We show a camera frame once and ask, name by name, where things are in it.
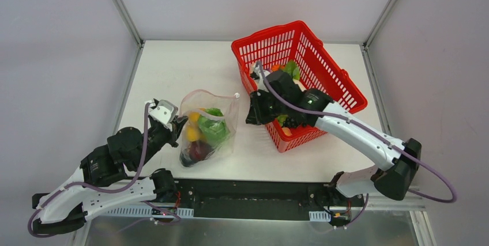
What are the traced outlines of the clear pink-dotted zip bag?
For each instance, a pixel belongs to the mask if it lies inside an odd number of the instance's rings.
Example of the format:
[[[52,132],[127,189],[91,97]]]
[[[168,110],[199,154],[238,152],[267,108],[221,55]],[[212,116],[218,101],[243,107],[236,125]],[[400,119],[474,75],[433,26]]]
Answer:
[[[183,98],[179,113],[187,118],[180,135],[179,161],[183,167],[222,159],[234,152],[239,102],[239,93],[218,96],[203,89]]]

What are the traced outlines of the green napa cabbage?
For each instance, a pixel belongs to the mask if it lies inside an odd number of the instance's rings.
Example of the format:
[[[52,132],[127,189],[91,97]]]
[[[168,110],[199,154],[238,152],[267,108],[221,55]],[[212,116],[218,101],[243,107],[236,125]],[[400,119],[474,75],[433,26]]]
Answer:
[[[213,148],[220,147],[230,135],[225,120],[213,120],[201,115],[197,123],[206,142]]]

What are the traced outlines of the dark purple eggplant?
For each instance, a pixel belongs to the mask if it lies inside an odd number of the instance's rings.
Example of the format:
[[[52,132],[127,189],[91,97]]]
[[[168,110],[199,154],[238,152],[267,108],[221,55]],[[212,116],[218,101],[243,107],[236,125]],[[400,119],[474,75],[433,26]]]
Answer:
[[[179,161],[180,161],[181,165],[185,168],[189,168],[189,167],[191,167],[191,166],[193,166],[199,162],[199,160],[196,160],[195,158],[189,157],[188,155],[186,155],[184,153],[181,153],[179,155]]]

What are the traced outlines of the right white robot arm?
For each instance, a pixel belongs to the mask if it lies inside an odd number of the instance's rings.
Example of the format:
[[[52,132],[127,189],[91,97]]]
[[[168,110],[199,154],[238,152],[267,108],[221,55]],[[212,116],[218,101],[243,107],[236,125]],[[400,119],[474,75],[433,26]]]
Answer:
[[[292,127],[315,127],[332,134],[374,163],[366,169],[337,173],[327,190],[330,203],[340,206],[349,198],[374,191],[392,200],[405,198],[419,166],[399,150],[420,158],[420,142],[404,142],[372,130],[327,93],[316,88],[301,89],[282,70],[261,74],[255,69],[250,77],[258,88],[250,93],[247,124],[264,125],[285,115]]]

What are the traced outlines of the dark red apple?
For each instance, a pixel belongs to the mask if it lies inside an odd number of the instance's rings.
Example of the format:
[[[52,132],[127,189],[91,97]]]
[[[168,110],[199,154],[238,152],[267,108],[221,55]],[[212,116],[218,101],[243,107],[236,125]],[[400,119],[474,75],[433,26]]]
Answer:
[[[191,162],[200,162],[208,158],[214,149],[206,142],[195,141],[190,144],[189,159]]]

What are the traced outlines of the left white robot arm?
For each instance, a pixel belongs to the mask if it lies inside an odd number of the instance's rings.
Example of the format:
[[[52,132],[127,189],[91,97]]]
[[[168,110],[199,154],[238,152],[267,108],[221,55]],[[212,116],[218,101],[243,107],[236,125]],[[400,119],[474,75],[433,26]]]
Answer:
[[[171,129],[150,119],[144,133],[135,127],[125,127],[107,138],[107,143],[95,148],[84,159],[71,177],[51,193],[32,196],[35,215],[28,222],[28,230],[35,237],[51,237],[73,232],[98,215],[121,205],[134,202],[170,202],[177,188],[169,170],[160,168],[148,177],[137,176],[132,185],[119,186],[128,180],[128,172],[137,172],[161,148],[169,144],[177,147],[188,118],[175,117]]]

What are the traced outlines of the yellow lemon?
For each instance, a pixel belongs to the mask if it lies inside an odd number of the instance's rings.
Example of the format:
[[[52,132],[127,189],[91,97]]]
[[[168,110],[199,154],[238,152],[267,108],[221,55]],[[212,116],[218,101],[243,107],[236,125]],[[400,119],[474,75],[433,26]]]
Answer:
[[[198,112],[191,112],[191,113],[189,113],[189,115],[188,115],[189,122],[192,123],[192,124],[197,124],[200,116],[201,116],[201,114],[198,113]]]

